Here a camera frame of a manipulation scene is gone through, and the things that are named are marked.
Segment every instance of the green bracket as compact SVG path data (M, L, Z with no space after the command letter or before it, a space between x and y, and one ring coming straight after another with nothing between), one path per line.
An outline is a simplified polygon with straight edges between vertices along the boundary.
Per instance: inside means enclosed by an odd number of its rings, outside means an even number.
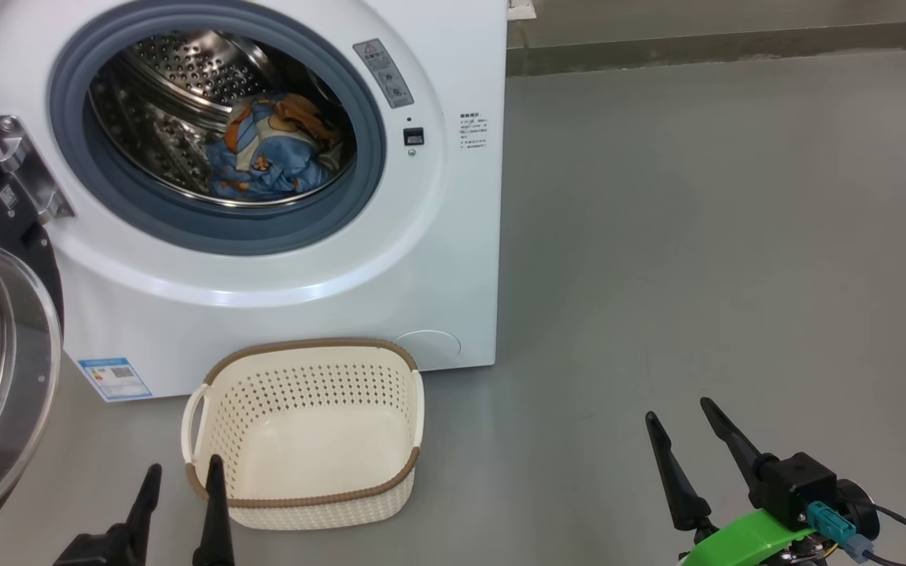
M815 533L790 531L764 509L741 516L705 538L684 559L683 566L757 566L757 564Z

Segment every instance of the sticker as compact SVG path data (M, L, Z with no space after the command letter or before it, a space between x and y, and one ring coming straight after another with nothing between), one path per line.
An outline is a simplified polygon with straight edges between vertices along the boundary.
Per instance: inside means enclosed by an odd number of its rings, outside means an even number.
M488 118L481 112L460 115L460 149L476 149L488 145Z
M138 377L128 358L80 359L79 365L104 401L152 397L152 392L142 383L142 378Z
M403 81L403 76L400 75L400 71L396 68L395 62L387 53L387 48L384 47L381 40L370 39L368 42L356 43L352 48L377 79L377 85L380 85L391 108L414 104L414 97L407 89L407 83Z
M12 211L12 208L15 207L16 201L18 200L19 197L16 197L11 186L8 186L7 184L7 186L2 187L2 190L0 190L0 201L6 205L6 209Z

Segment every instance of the baseboard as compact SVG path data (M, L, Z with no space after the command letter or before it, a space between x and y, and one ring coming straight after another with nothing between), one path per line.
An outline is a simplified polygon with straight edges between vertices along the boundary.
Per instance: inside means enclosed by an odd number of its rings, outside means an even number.
M886 50L906 50L906 22L636 39L576 46L515 47L507 50L506 74L554 75L611 68Z

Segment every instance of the brown basket rim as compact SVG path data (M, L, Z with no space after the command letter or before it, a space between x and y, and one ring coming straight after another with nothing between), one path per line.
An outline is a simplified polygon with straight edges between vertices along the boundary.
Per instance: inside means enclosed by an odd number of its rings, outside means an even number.
M286 341L286 343L273 343L273 344L263 344L256 345L255 347L245 347L240 351L235 351L233 354L227 355L225 358L220 359L219 362L212 367L212 370L209 370L208 375L205 376L204 382L208 386L212 386L212 383L215 383L215 378L223 372L223 369L227 368L231 363L236 362L238 359L247 358L250 355L259 355L259 354L270 354L273 351L288 351L288 350L308 350L308 348L313 347L378 347L382 350L389 350L395 352L399 355L406 363L407 366L413 372L417 372L418 365L414 363L414 358L407 353L402 347L398 344L389 343L387 340L371 340L370 338L314 338L313 340L293 340ZM411 455L407 458L407 462L396 473L396 476L391 477L391 479L384 481L384 483L378 484L378 486L367 487L364 490L355 490L355 491L343 491L340 494L328 494L328 495L317 495L315 498L284 498L284 499L236 499L231 498L227 501L227 504L231 508L238 509L288 509L288 508L297 508L297 506L312 506L312 505L329 505L337 504L338 502L351 502L356 499L371 498L375 495L385 494L385 492L392 490L394 487L398 486L399 483L402 483L407 476L409 476L414 470L414 463L418 461L418 454L420 454L420 447L413 447L411 449ZM187 472L187 481L190 483L194 494L197 494L201 501L208 501L208 491L205 490L204 486L201 484L201 480L198 479L197 469L194 467L194 463L187 463L186 466Z

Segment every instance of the concrete floor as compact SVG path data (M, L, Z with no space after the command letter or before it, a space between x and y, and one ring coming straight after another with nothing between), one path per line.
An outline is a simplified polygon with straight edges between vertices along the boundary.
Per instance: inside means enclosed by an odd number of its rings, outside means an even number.
M906 513L906 53L513 79L506 107L499 363L427 376L396 518L235 527L237 563L672 564L645 411L718 524L749 509L701 395ZM155 461L149 562L188 564L183 403L105 405L69 366L0 564L123 520Z

